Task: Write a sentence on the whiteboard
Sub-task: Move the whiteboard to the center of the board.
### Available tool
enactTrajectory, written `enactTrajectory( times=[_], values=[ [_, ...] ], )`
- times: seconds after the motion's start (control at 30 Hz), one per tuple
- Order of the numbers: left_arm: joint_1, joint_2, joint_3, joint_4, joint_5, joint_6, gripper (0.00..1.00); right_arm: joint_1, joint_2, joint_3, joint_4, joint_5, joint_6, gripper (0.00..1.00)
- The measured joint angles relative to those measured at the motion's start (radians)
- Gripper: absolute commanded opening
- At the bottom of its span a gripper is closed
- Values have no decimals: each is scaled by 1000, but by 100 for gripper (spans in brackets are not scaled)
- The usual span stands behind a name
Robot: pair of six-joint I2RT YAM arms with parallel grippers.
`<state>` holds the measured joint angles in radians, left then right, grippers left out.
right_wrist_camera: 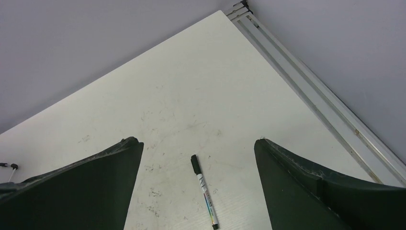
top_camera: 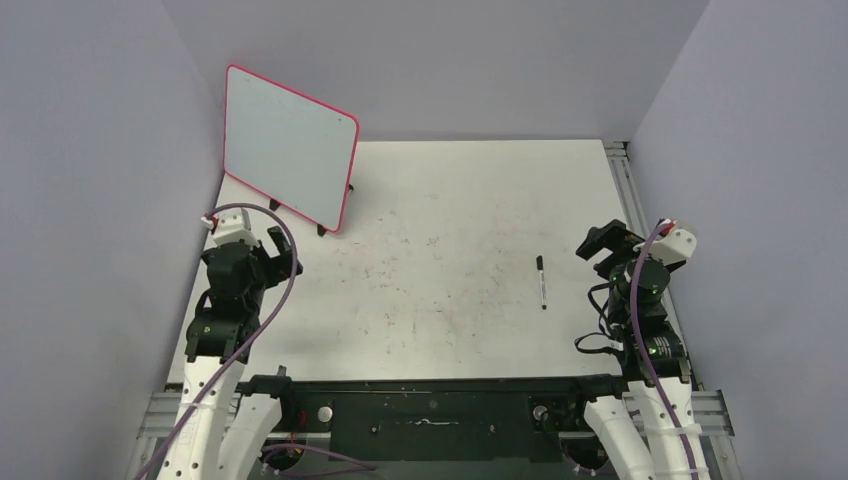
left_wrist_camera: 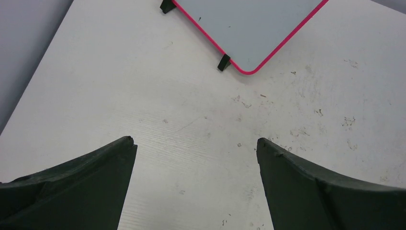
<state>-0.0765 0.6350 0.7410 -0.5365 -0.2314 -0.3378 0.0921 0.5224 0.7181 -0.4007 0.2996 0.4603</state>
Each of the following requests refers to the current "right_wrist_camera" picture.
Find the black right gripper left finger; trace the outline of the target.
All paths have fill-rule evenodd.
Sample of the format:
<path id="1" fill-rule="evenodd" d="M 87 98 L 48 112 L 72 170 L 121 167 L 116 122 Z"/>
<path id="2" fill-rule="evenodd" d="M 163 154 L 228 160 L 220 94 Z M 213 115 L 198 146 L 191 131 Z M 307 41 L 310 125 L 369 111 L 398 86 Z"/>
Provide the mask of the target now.
<path id="1" fill-rule="evenodd" d="M 144 143 L 128 137 L 65 167 L 0 185 L 3 230 L 122 230 Z"/>

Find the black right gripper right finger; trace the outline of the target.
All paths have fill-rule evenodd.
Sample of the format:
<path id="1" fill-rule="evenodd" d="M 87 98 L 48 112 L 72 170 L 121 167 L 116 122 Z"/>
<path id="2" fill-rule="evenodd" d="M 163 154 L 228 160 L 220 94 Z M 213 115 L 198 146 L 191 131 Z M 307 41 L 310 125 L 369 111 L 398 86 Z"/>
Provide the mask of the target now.
<path id="1" fill-rule="evenodd" d="M 406 190 L 334 171 L 259 139 L 254 152 L 274 230 L 403 230 Z"/>

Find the white whiteboard marker black cap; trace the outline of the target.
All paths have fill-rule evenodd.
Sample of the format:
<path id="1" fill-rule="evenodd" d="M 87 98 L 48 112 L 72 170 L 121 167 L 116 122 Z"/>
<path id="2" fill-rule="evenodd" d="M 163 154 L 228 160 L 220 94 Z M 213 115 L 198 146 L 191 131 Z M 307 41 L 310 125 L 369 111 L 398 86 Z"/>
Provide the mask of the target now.
<path id="1" fill-rule="evenodd" d="M 205 182 L 202 170 L 200 168 L 200 164 L 199 164 L 199 160 L 198 160 L 197 155 L 192 155 L 191 156 L 191 164 L 192 164 L 192 167 L 193 167 L 193 171 L 194 171 L 194 173 L 196 174 L 196 176 L 197 176 L 197 178 L 199 180 L 199 184 L 200 184 L 200 187 L 201 187 L 202 192 L 203 192 L 206 207 L 207 207 L 207 210 L 208 210 L 208 213 L 209 213 L 209 216 L 210 216 L 210 219 L 211 219 L 211 223 L 212 223 L 212 228 L 214 230 L 218 230 L 220 228 L 219 222 L 218 222 L 218 219 L 217 219 L 217 216 L 216 216 L 216 213 L 215 213 L 215 210 L 214 210 L 214 206 L 213 206 L 213 203 L 212 203 L 212 200 L 211 200 L 208 188 L 207 188 L 207 184 Z"/>

